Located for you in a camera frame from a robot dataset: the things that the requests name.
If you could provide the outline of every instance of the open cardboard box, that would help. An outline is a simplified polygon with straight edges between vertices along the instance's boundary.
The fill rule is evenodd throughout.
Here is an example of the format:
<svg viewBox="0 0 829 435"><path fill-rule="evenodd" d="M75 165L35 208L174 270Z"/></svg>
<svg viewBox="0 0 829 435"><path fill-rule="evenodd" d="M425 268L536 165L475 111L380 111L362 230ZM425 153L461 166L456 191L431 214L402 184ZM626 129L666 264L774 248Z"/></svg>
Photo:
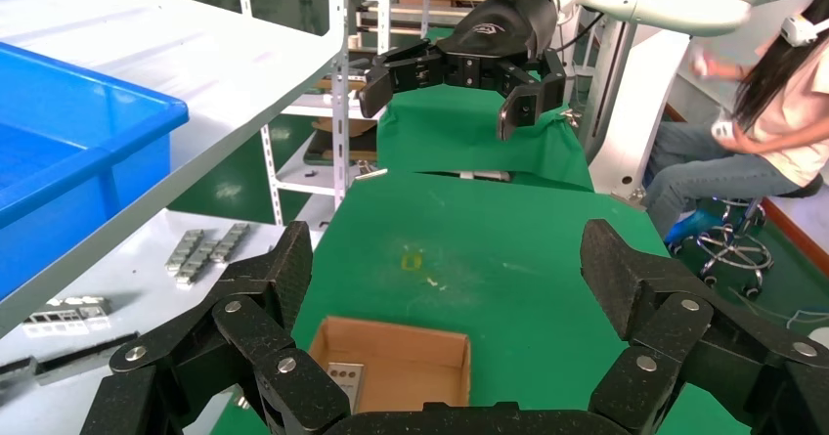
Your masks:
<svg viewBox="0 0 829 435"><path fill-rule="evenodd" d="M355 413L468 406L470 352L464 334L337 317L323 321L308 351L325 370L364 366Z"/></svg>

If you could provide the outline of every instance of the chrome stool leg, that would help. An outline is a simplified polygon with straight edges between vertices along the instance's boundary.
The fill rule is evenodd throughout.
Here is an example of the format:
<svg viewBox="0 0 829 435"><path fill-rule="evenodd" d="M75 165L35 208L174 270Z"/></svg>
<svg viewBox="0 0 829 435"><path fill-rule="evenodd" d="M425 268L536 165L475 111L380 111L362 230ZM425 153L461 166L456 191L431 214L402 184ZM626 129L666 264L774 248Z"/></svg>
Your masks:
<svg viewBox="0 0 829 435"><path fill-rule="evenodd" d="M719 262L755 273L755 283L743 287L745 296L755 297L763 290L763 272L769 270L774 261L765 245L748 233L758 218L764 218L760 202L761 199L756 198L748 203L736 227L729 224L714 227L696 238L697 245L710 257L699 272L706 284L717 282L709 272Z"/></svg>

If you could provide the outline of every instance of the black cable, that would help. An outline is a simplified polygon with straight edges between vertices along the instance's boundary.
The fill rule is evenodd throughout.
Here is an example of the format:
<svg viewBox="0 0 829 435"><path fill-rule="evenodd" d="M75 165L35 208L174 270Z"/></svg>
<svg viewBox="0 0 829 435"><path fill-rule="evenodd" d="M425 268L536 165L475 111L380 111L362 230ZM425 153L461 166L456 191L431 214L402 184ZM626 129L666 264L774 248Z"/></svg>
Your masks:
<svg viewBox="0 0 829 435"><path fill-rule="evenodd" d="M586 35L587 33L589 33L589 32L590 32L590 29L591 29L592 27L594 27L594 26L595 26L595 24L596 24L599 20L601 20L601 18L602 18L602 17L604 17L604 14L603 14L603 13L599 13L599 14L598 14L598 16L595 18L595 20L593 20L592 22L590 22L590 24L588 24L588 26L587 26L587 27L585 27L584 29L582 29L582 31L581 31L581 32L579 32L578 34L576 34L576 37L574 37L573 39L571 39L571 40L570 40L570 42L568 42L567 44L564 44L563 46L559 47L558 49L555 49L555 52L561 52L561 51L563 51L564 49L567 49L568 47L572 46L573 44L576 44L576 42L578 42L578 41L579 41L579 39L581 39L581 38L585 37L585 35Z"/></svg>

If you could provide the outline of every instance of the stool wheel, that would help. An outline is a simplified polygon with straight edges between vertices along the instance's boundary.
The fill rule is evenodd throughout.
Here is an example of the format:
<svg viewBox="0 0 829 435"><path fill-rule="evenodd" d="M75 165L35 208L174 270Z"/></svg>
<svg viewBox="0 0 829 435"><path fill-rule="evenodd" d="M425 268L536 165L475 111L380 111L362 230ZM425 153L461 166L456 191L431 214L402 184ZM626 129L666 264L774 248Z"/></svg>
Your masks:
<svg viewBox="0 0 829 435"><path fill-rule="evenodd" d="M750 300L753 300L753 299L757 298L758 295L760 295L761 291L763 291L761 288L758 288L756 286L747 286L746 285L746 286L743 287L743 296L745 296L746 298L748 298Z"/></svg>

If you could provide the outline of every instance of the green cloth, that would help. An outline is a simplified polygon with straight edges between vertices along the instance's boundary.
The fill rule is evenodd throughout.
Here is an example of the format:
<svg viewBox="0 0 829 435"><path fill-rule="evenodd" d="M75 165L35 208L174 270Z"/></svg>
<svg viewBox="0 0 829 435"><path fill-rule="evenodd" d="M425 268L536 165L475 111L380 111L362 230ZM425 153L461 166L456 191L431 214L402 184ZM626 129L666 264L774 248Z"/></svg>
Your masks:
<svg viewBox="0 0 829 435"><path fill-rule="evenodd" d="M531 184L592 191L585 154L559 110L501 141L502 104L494 91L446 85L397 94L377 126L378 164L390 171L528 173L540 178Z"/></svg>
<svg viewBox="0 0 829 435"><path fill-rule="evenodd" d="M463 332L471 404L585 409L627 345L580 275L590 218L666 254L647 216L609 196L396 171L358 181L317 249L294 338L308 348L328 315ZM687 387L660 435L699 433L748 429Z"/></svg>

